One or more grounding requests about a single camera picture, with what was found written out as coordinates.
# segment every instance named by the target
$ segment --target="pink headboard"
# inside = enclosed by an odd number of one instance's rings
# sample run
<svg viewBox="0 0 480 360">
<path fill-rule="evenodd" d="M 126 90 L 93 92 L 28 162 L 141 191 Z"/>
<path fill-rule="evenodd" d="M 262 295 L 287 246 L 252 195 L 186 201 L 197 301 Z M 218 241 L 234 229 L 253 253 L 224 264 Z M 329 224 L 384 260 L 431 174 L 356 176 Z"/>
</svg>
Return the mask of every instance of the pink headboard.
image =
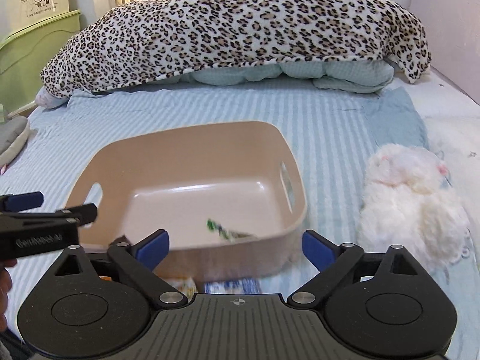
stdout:
<svg viewBox="0 0 480 360">
<path fill-rule="evenodd" d="M 412 0 L 432 65 L 480 103 L 480 0 Z"/>
</svg>

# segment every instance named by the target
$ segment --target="beige plastic basket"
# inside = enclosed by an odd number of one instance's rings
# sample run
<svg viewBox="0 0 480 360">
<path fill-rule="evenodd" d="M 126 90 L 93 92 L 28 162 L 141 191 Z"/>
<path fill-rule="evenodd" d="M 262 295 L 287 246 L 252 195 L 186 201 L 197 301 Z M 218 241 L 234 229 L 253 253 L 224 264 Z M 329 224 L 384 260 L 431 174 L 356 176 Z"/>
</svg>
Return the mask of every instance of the beige plastic basket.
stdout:
<svg viewBox="0 0 480 360">
<path fill-rule="evenodd" d="M 299 252 L 305 191 L 271 124 L 183 127 L 114 142 L 93 157 L 67 206 L 84 203 L 96 184 L 98 218 L 81 230 L 82 245 L 105 250 L 121 235 L 135 244 L 163 228 L 170 253 L 155 269 L 163 278 L 264 276 Z M 207 229 L 210 218 L 252 237 L 224 240 Z"/>
</svg>

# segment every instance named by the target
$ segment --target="silver screw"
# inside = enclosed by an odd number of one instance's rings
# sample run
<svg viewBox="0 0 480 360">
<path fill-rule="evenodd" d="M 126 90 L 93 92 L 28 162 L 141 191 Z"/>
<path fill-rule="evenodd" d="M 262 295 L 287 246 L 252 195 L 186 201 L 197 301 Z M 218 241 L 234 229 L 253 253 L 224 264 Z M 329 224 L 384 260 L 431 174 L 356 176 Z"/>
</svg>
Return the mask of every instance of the silver screw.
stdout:
<svg viewBox="0 0 480 360">
<path fill-rule="evenodd" d="M 183 295 L 179 292 L 169 291 L 160 295 L 160 300 L 164 303 L 178 303 L 183 299 Z"/>
<path fill-rule="evenodd" d="M 310 292 L 297 292 L 292 295 L 292 300 L 299 304 L 309 304 L 315 300 L 315 295 Z"/>
</svg>

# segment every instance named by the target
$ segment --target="white plush toy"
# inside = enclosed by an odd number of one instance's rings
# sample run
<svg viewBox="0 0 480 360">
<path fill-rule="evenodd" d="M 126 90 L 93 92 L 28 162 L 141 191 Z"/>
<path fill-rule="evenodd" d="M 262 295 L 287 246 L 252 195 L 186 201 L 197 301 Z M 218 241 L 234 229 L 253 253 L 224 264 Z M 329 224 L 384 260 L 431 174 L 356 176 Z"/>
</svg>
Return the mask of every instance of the white plush toy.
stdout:
<svg viewBox="0 0 480 360">
<path fill-rule="evenodd" d="M 430 273 L 457 262 L 469 220 L 455 191 L 442 188 L 447 172 L 426 149 L 382 146 L 366 170 L 358 244 L 369 252 L 403 245 Z"/>
</svg>

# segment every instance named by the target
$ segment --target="leopard print pattern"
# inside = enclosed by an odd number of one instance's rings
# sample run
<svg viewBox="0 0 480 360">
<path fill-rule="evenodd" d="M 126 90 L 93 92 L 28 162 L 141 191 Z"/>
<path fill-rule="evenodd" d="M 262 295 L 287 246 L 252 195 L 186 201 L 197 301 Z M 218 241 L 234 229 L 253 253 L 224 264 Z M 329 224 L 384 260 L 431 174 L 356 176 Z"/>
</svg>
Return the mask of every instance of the leopard print pattern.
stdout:
<svg viewBox="0 0 480 360">
<path fill-rule="evenodd" d="M 70 38 L 41 78 L 68 98 L 207 68 L 385 57 L 411 83 L 431 60 L 422 24 L 390 0 L 133 0 Z"/>
</svg>

